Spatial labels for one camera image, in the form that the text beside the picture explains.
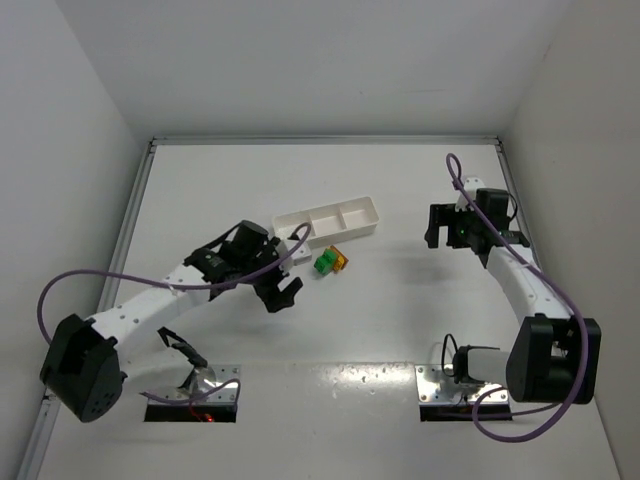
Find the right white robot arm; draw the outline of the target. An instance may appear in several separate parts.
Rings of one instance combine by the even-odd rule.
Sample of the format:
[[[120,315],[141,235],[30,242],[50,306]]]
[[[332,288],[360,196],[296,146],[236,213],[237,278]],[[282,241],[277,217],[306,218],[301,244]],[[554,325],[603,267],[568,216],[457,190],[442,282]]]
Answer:
[[[510,194],[479,188],[472,197],[480,210],[460,200],[433,204],[425,240],[439,245],[447,230],[447,246],[469,249],[502,288],[519,332],[510,351],[467,345],[456,350],[451,375],[462,384],[492,383],[507,388],[518,402],[561,403],[575,381],[582,382],[574,399],[591,402],[596,383],[601,329],[575,313],[546,282],[533,273],[536,264],[526,236],[511,227]]]

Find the brown lego plate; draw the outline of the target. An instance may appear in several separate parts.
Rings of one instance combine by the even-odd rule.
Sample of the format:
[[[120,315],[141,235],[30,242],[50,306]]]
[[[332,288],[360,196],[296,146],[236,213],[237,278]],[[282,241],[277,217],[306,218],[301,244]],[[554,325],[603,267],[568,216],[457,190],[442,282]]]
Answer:
[[[337,258],[341,259],[344,262],[347,261],[346,256],[334,245],[329,246],[328,249],[332,251],[337,256]]]

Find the yellow curved lego brick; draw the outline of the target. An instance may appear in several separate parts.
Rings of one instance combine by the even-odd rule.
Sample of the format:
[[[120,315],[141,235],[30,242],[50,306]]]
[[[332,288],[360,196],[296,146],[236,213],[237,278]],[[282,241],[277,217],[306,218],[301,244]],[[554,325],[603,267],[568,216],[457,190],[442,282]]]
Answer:
[[[348,259],[341,253],[337,253],[336,260],[333,265],[333,270],[335,272],[342,271],[348,263]]]

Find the green lego brick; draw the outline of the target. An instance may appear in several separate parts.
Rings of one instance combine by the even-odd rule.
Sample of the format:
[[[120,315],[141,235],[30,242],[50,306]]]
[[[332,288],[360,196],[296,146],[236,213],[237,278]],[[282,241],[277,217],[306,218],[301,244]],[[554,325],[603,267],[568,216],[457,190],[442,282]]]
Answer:
[[[318,264],[321,272],[331,271],[338,258],[335,251],[326,249],[323,254],[318,258]]]
[[[315,260],[313,267],[318,274],[324,276],[331,271],[332,265],[333,261],[329,257],[322,255]]]

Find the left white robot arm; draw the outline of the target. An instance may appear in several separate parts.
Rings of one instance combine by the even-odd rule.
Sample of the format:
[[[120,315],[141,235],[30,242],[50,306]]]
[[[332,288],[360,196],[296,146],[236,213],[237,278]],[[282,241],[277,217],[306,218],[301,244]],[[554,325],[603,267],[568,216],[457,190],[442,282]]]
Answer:
[[[83,423],[104,416],[126,392],[210,420],[205,402],[241,381],[217,379],[210,362],[169,324],[238,285],[251,286],[270,313],[292,307],[303,282],[282,282],[310,233],[308,222],[287,239],[239,222],[164,279],[143,279],[146,290],[131,299],[87,318],[61,320],[54,334],[44,336],[48,351],[40,380]]]

